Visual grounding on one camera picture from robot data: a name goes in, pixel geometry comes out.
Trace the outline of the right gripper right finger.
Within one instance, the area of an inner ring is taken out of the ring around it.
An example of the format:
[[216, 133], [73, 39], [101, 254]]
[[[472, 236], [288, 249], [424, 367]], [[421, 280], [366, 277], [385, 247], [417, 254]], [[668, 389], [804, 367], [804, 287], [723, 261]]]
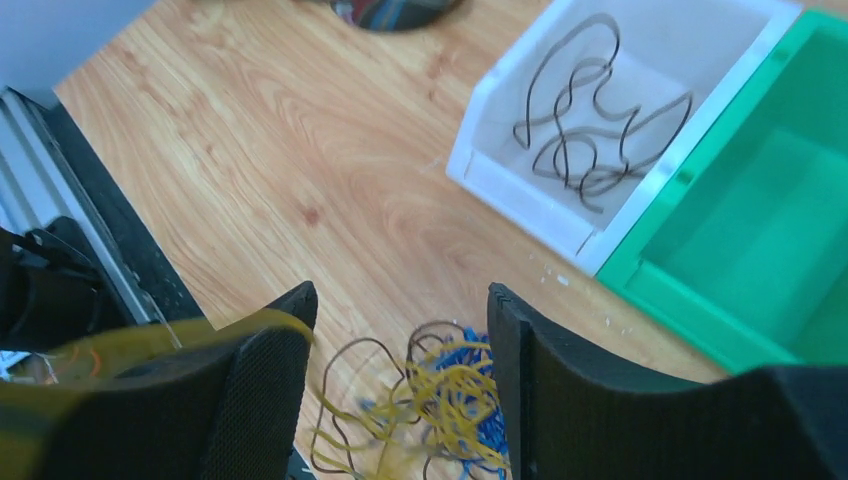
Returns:
[[843, 479], [847, 371], [699, 384], [624, 359], [503, 284], [487, 325], [517, 479]]

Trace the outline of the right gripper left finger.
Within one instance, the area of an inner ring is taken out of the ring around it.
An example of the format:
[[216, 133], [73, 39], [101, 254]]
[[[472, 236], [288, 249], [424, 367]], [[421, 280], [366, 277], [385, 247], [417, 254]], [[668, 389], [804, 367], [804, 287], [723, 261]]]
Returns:
[[5, 479], [286, 479], [318, 294], [305, 281], [225, 328], [116, 329], [1, 386]]

